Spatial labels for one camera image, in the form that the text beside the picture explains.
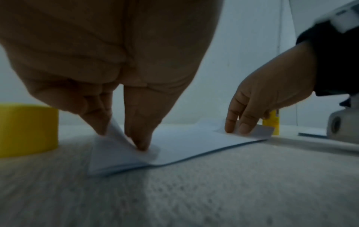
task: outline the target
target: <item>sheet of paper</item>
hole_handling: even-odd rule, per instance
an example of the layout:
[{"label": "sheet of paper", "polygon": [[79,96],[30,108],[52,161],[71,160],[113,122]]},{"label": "sheet of paper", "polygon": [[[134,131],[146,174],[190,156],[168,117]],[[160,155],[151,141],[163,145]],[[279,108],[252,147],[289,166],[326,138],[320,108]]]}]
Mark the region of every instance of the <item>sheet of paper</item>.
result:
[{"label": "sheet of paper", "polygon": [[148,165],[167,165],[226,147],[265,140],[272,133],[273,128],[258,125],[247,137],[227,134],[223,120],[204,119],[194,126],[157,128],[149,150],[140,152],[111,120],[107,135],[94,139],[89,174],[103,175]]},{"label": "sheet of paper", "polygon": [[316,137],[316,138],[327,138],[326,129],[319,129],[319,128],[305,129],[300,131],[298,135]]}]

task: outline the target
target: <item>table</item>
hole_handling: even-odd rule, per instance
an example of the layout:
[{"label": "table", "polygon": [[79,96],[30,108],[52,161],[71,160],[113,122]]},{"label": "table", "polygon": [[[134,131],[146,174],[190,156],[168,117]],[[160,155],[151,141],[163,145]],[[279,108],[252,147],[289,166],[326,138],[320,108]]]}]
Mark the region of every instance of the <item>table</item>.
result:
[{"label": "table", "polygon": [[92,130],[62,126],[57,150],[0,159],[0,226],[359,226],[359,147],[299,129],[94,178]]}]

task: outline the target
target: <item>glue stick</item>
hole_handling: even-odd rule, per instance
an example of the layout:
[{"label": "glue stick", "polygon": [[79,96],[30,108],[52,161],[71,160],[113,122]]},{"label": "glue stick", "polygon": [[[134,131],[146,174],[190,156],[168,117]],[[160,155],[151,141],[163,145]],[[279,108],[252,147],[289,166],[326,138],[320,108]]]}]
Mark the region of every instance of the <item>glue stick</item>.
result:
[{"label": "glue stick", "polygon": [[269,113],[269,118],[264,119],[262,125],[274,127],[273,135],[279,135],[279,110],[273,110]]}]

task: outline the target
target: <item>black sleeve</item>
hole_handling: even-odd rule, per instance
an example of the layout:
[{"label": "black sleeve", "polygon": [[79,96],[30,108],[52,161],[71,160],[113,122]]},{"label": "black sleeve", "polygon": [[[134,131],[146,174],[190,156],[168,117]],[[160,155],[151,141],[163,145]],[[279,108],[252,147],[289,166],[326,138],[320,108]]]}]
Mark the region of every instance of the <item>black sleeve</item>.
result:
[{"label": "black sleeve", "polygon": [[317,96],[359,93],[359,27],[345,33],[323,22],[303,32],[297,44],[307,41],[317,57]]}]

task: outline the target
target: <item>hand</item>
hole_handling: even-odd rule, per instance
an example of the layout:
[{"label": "hand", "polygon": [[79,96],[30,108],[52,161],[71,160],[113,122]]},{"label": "hand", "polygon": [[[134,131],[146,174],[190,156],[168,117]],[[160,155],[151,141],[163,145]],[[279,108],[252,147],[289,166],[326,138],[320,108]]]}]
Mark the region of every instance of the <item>hand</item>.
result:
[{"label": "hand", "polygon": [[239,117],[239,132],[246,135],[270,111],[308,98],[316,80],[316,58],[309,43],[299,44],[254,71],[239,85],[225,122],[234,131]]},{"label": "hand", "polygon": [[146,150],[191,83],[221,0],[12,0],[0,4],[0,42],[27,90],[78,114],[98,134],[124,85],[125,133]]}]

